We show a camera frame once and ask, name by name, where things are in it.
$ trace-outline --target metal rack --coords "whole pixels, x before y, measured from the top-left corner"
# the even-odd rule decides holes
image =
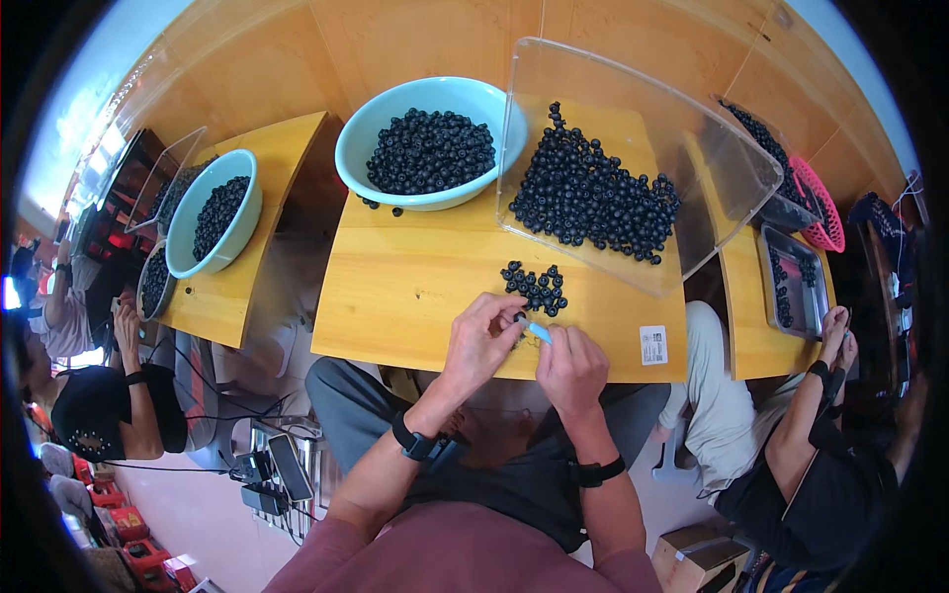
[[[323,437],[323,429],[320,425],[308,417],[282,418],[279,425],[270,424],[264,420],[252,420],[251,450],[265,451],[268,439],[281,434],[290,435],[296,444],[300,465],[309,476],[310,484],[313,486],[313,498],[298,503],[290,503],[290,510],[284,515],[271,515],[256,509],[251,510],[251,513],[255,520],[266,523],[272,528],[280,529],[294,543],[299,545],[307,537],[310,525],[313,522],[306,513],[320,520],[326,516],[326,509],[329,506],[329,497],[324,496],[323,481],[321,480],[321,467],[324,461],[323,450],[326,449],[326,439]],[[273,461],[270,462],[270,471],[272,478],[268,482],[279,491],[286,493],[280,475],[273,466]]]

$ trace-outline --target gray metal bowl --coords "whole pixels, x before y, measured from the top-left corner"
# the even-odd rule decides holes
[[[142,309],[141,302],[141,290],[145,286],[145,271],[148,269],[149,264],[152,261],[152,258],[155,257],[155,254],[158,253],[158,250],[165,247],[165,240],[162,239],[155,244],[155,247],[152,249],[152,252],[148,254],[148,259],[145,260],[145,265],[141,267],[141,274],[139,275],[139,288],[135,293],[135,310],[139,314],[139,319],[144,322],[150,322],[158,318],[162,313],[165,312],[165,309],[168,308],[168,304],[172,300],[172,295],[175,294],[175,284],[177,284],[177,278],[171,275],[171,272],[168,273],[168,278],[165,280],[165,289],[161,292],[161,298],[158,299],[158,306],[155,307],[155,310],[152,312],[151,317],[145,317],[144,310]]]

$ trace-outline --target wooden panel wall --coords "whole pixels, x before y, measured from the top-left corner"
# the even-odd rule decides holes
[[[782,130],[843,207],[870,189],[890,201],[902,190],[863,93],[780,0],[197,0],[142,57],[116,118],[166,143],[208,125],[218,141],[323,109],[346,120],[424,76],[506,88],[514,41],[526,35],[701,101],[744,105]]]

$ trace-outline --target transparent plastic box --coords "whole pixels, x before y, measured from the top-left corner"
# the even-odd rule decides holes
[[[749,111],[748,109],[742,107],[736,102],[729,101],[728,99],[720,95],[712,95],[712,100],[718,102],[719,100],[723,101],[726,105],[733,105],[734,107],[744,111],[748,115],[752,116],[755,120],[759,121],[765,128],[768,129],[768,132],[771,133],[772,138],[781,145],[781,148],[784,149],[790,158],[793,156],[793,151],[791,150],[791,144],[788,142],[788,139],[781,133],[780,130],[774,128],[763,118],[758,117],[754,111]],[[725,119],[733,119],[735,116],[725,107],[719,106],[721,111],[719,114]],[[745,130],[745,126],[739,121],[735,126],[740,130]],[[755,216],[755,219],[760,219],[765,222],[770,222],[780,229],[784,229],[791,232],[797,232],[801,229],[806,229],[810,225],[814,224],[819,220],[811,211],[809,211],[804,206],[800,206],[794,203],[788,196],[781,193],[781,187],[774,192],[768,201],[765,202],[765,205],[761,207],[761,210],[758,211],[758,214]]]
[[[590,241],[561,245],[533,234],[508,208],[559,101],[566,128],[599,139],[631,176],[660,172],[675,182],[681,206],[662,262],[653,266]],[[632,68],[574,47],[525,37],[515,46],[499,155],[497,222],[655,296],[681,285],[731,239],[781,185],[777,161],[713,109]],[[527,149],[517,147],[527,136]],[[513,158],[513,163],[505,162]]]
[[[189,167],[200,164],[193,161],[201,151],[211,146],[207,132],[207,126],[201,126],[158,155],[155,166],[152,167],[152,171],[141,186],[139,197],[135,200],[135,206],[125,225],[125,232],[157,232],[159,237],[168,234],[165,225],[156,225],[159,222],[158,213],[162,208],[173,206],[163,204],[164,198],[169,194],[169,189],[180,186],[180,192],[172,192],[180,198],[184,195],[184,190],[188,189],[187,185],[191,185],[191,181],[194,181],[194,176],[190,176],[190,179],[185,181],[187,175],[183,172]],[[156,226],[154,229],[149,229],[151,225]]]

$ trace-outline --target white label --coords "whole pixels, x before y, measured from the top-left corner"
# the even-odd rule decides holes
[[[640,327],[640,351],[643,365],[669,362],[669,353],[665,347],[665,325]]]

